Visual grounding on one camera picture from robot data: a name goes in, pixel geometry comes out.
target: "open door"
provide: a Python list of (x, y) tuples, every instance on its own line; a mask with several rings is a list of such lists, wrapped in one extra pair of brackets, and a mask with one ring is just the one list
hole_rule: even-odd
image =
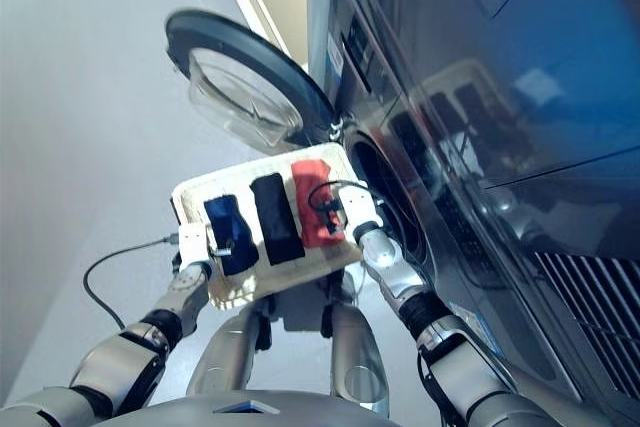
[(289, 57), (246, 27), (201, 10), (173, 13), (167, 53), (214, 126), (266, 154), (328, 142), (333, 107)]

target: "white floor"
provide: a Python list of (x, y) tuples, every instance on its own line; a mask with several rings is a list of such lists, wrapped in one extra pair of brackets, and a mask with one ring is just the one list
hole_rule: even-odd
[[(175, 231), (168, 198), (182, 180), (258, 156), (202, 122), (164, 53), (164, 20), (187, 6), (240, 19), (234, 0), (2, 0), (0, 403), (65, 385), (114, 332), (82, 291), (88, 264)], [(93, 284), (131, 322), (164, 291), (173, 254), (166, 246), (130, 254), (103, 265)], [(385, 360), (392, 418), (425, 425), (433, 406), (412, 339), (371, 283), (360, 305)], [(153, 402), (183, 394), (209, 336), (232, 314), (205, 309)], [(250, 387), (327, 392), (329, 347), (317, 333), (275, 325)]]

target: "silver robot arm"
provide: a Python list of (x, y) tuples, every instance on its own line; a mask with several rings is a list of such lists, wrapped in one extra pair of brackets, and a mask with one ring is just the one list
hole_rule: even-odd
[(169, 353), (195, 331), (209, 300), (212, 267), (203, 225), (180, 227), (180, 254), (180, 270), (153, 310), (94, 348), (68, 388), (48, 388), (0, 410), (0, 425), (84, 427), (145, 406)]
[(475, 333), (440, 300), (380, 228), (371, 195), (339, 191), (345, 232), (363, 253), (369, 275), (416, 341), (427, 366), (425, 389), (450, 425), (558, 427), (544, 410), (518, 394), (509, 371)]

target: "vent grille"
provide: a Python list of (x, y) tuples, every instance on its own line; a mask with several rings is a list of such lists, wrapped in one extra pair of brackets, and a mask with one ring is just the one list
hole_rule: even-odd
[(615, 388), (640, 400), (640, 264), (536, 253)]

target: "black cable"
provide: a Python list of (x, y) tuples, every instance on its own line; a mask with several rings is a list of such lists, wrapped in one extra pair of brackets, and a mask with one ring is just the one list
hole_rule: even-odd
[(378, 199), (382, 200), (384, 202), (384, 204), (387, 206), (387, 208), (389, 209), (389, 211), (391, 212), (391, 214), (393, 215), (393, 217), (395, 218), (396, 223), (398, 224), (398, 230), (400, 230), (400, 241), (402, 243), (403, 256), (405, 255), (406, 252), (408, 252), (407, 233), (404, 230), (404, 225), (402, 225), (402, 217), (398, 213), (398, 210), (395, 208), (395, 206), (393, 204), (391, 204), (391, 202), (389, 202), (384, 195), (382, 195), (380, 192), (376, 191), (375, 189), (372, 189), (371, 187), (365, 187), (364, 185), (359, 184), (358, 182), (353, 182), (351, 180), (330, 180), (328, 182), (323, 182), (321, 184), (316, 185), (309, 192), (309, 195), (307, 196), (307, 203), (309, 204), (309, 207), (311, 207), (316, 212), (326, 212), (327, 211), (327, 207), (326, 206), (324, 206), (324, 205), (316, 205), (316, 204), (313, 203), (313, 196), (322, 187), (326, 187), (328, 185), (347, 185), (347, 186), (351, 186), (351, 187), (357, 187), (359, 189), (362, 189), (362, 190), (365, 190), (365, 191), (369, 192), (373, 197), (377, 197)]
[[(427, 393), (429, 393), (426, 376), (424, 375), (424, 371), (422, 370), (422, 356), (420, 355), (420, 352), (418, 352), (418, 377), (420, 377), (420, 383), (422, 383), (422, 387), (424, 387), (424, 390), (426, 390)], [(448, 425), (449, 424), (447, 423), (447, 420), (444, 418), (444, 415), (442, 414), (442, 412), (440, 412), (440, 426), (448, 427)]]
[[(316, 192), (318, 192), (322, 187), (325, 187), (327, 185), (348, 185), (348, 186), (352, 186), (352, 187), (358, 187), (359, 189), (362, 189), (362, 190), (365, 190), (365, 191), (369, 192), (373, 197), (377, 197), (379, 200), (382, 200), (382, 202), (384, 202), (384, 205), (387, 206), (387, 208), (389, 209), (389, 211), (391, 212), (391, 214), (395, 218), (396, 224), (398, 224), (398, 230), (400, 231), (400, 239), (399, 240), (400, 240), (400, 244), (402, 246), (402, 256), (409, 263), (412, 263), (412, 260), (407, 259), (407, 257), (410, 257), (411, 259), (413, 259), (413, 256), (409, 252), (409, 247), (408, 247), (408, 242), (407, 242), (407, 233), (404, 230), (404, 225), (402, 223), (402, 217), (398, 213), (398, 209), (396, 209), (396, 207), (391, 202), (389, 202), (389, 200), (384, 195), (382, 195), (377, 190), (372, 189), (371, 187), (365, 187), (362, 184), (359, 184), (357, 182), (352, 182), (350, 180), (330, 180), (328, 182), (323, 182), (321, 184), (316, 185), (313, 189), (311, 189), (311, 191), (309, 192), (309, 195), (307, 196), (307, 203), (309, 204), (309, 207), (311, 207), (316, 212), (327, 212), (327, 210), (333, 208), (333, 206), (331, 205), (332, 202), (329, 202), (329, 204), (325, 206), (325, 205), (316, 205), (312, 201), (314, 194)], [(426, 275), (426, 274), (424, 276), (421, 276), (421, 277), (423, 277), (423, 279), (429, 284), (429, 286), (431, 287), (431, 290), (435, 291), (435, 285), (433, 284), (433, 280), (431, 279), (431, 277), (429, 275)]]
[(89, 297), (91, 297), (91, 299), (96, 304), (102, 307), (102, 309), (111, 316), (111, 318), (118, 325), (118, 328), (120, 330), (124, 330), (124, 327), (125, 327), (124, 322), (122, 322), (122, 319), (120, 319), (118, 314), (116, 314), (116, 312), (111, 307), (109, 307), (109, 305), (104, 300), (98, 297), (96, 293), (91, 289), (91, 286), (89, 285), (89, 274), (93, 271), (93, 269), (95, 269), (102, 262), (104, 262), (105, 260), (109, 260), (112, 257), (116, 257), (117, 255), (120, 255), (120, 254), (126, 254), (127, 252), (132, 252), (134, 250), (146, 249), (147, 247), (152, 247), (154, 245), (165, 244), (165, 243), (176, 244), (177, 234), (171, 234), (167, 237), (163, 237), (162, 239), (154, 240), (152, 242), (147, 242), (140, 245), (134, 245), (133, 247), (127, 247), (126, 249), (121, 249), (121, 250), (116, 250), (115, 252), (111, 252), (110, 254), (105, 255), (101, 259), (91, 264), (91, 266), (85, 271), (84, 275), (82, 276), (82, 285), (84, 287), (84, 291), (87, 293)]

